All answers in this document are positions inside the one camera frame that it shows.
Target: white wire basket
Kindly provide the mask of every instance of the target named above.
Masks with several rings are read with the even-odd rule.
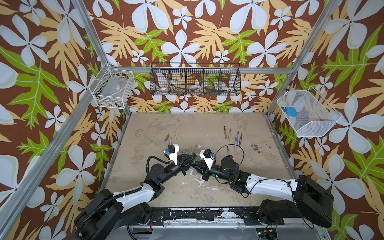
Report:
[[[124,109],[134,84],[133,72],[108,69],[99,78],[92,96],[97,106]]]
[[[315,91],[322,103],[310,92]],[[341,114],[315,89],[287,91],[277,104],[280,108],[293,107],[297,116],[289,116],[282,111],[293,127],[297,137],[323,137],[341,118]]]

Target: black cable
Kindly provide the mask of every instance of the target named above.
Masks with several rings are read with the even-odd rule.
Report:
[[[137,240],[137,238],[135,238],[133,236],[133,234],[131,233],[131,230],[129,229],[129,226],[127,225],[127,231],[128,231],[128,235],[132,238],[132,240]]]
[[[134,189],[132,191],[128,191],[128,192],[125,192],[125,193],[121,193],[119,195],[116,195],[116,196],[113,196],[113,197],[110,197],[108,199],[106,199],[104,202],[101,202],[100,205],[98,205],[95,210],[93,210],[93,212],[91,212],[79,225],[79,227],[76,229],[76,232],[74,233],[74,238],[76,240],[84,240],[84,238],[80,238],[79,237],[79,233],[80,233],[80,230],[83,228],[83,226],[85,225],[85,223],[87,223],[87,221],[93,216],[95,215],[99,210],[101,209],[104,209],[110,202],[112,202],[113,200],[116,200],[120,197],[123,197],[125,195],[129,195],[129,194],[133,194],[135,192],[138,192],[142,189],[142,187],[139,187],[137,189]]]
[[[216,179],[216,181],[217,181],[218,183],[221,183],[221,184],[227,184],[227,183],[229,183],[228,181],[226,181],[226,182],[220,182],[220,181],[217,179],[217,177],[215,177],[215,179]]]
[[[164,160],[161,160],[160,158],[156,157],[156,156],[149,156],[148,159],[147,159],[147,166],[146,166],[146,172],[147,174],[149,173],[149,161],[151,160],[151,158],[154,158],[156,160],[158,160],[159,162],[162,162],[162,163],[165,163],[165,164],[170,164],[170,161],[164,161]]]
[[[312,223],[312,227],[310,227],[309,224],[305,221],[305,219],[304,219],[303,215],[301,214],[301,212],[300,212],[300,210],[299,210],[299,208],[298,208],[298,206],[297,206],[297,204],[296,204],[296,201],[295,201],[295,199],[294,199],[294,197],[293,197],[293,189],[292,189],[291,183],[290,183],[290,182],[287,182],[286,180],[278,179],[278,178],[264,178],[264,179],[260,179],[258,182],[256,182],[256,183],[253,185],[253,187],[251,188],[250,192],[248,193],[248,195],[247,195],[246,197],[244,197],[242,194],[240,194],[240,195],[241,195],[242,197],[244,197],[244,198],[247,198],[247,197],[252,193],[252,190],[253,190],[253,188],[256,186],[256,184],[258,184],[259,182],[262,182],[262,181],[264,181],[264,180],[278,180],[278,181],[282,181],[282,182],[287,183],[287,186],[289,186],[290,189],[291,189],[291,194],[292,194],[292,200],[293,200],[293,203],[295,204],[295,207],[296,207],[297,211],[299,212],[301,219],[305,222],[305,224],[306,224],[310,229],[314,229],[314,224],[313,224],[313,223]]]
[[[216,155],[217,155],[217,153],[219,152],[219,150],[222,149],[223,147],[231,146],[231,145],[233,145],[233,146],[238,146],[238,147],[241,149],[241,151],[243,151],[243,158],[241,159],[241,162],[240,162],[239,166],[237,166],[236,169],[238,169],[238,168],[240,167],[240,165],[243,163],[245,154],[244,154],[244,149],[243,149],[242,147],[240,147],[239,145],[236,145],[236,144],[227,144],[227,145],[224,145],[224,146],[222,146],[221,148],[219,148],[219,149],[216,151],[216,153],[215,153],[214,164],[216,164]]]

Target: blue object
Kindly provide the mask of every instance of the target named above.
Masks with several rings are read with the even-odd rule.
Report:
[[[297,117],[297,112],[296,112],[296,109],[293,108],[293,107],[285,107],[285,108],[281,108],[286,114],[287,116],[290,116],[290,117]]]

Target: floral wallpaper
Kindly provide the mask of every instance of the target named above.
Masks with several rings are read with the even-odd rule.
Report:
[[[110,64],[291,67],[326,4],[319,0],[84,1]],[[135,74],[132,112],[264,112],[286,75],[242,74],[238,96],[152,96]]]
[[[100,69],[70,0],[0,0],[0,211]],[[7,239],[72,238],[99,189],[124,115],[91,103]]]
[[[342,115],[324,137],[297,138],[278,107],[270,116],[296,173],[333,194],[332,239],[384,238],[383,14],[382,0],[341,2],[290,85]]]

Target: blue block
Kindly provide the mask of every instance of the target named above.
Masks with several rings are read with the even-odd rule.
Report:
[[[290,117],[297,117],[296,109],[293,107],[286,107],[285,112]]]

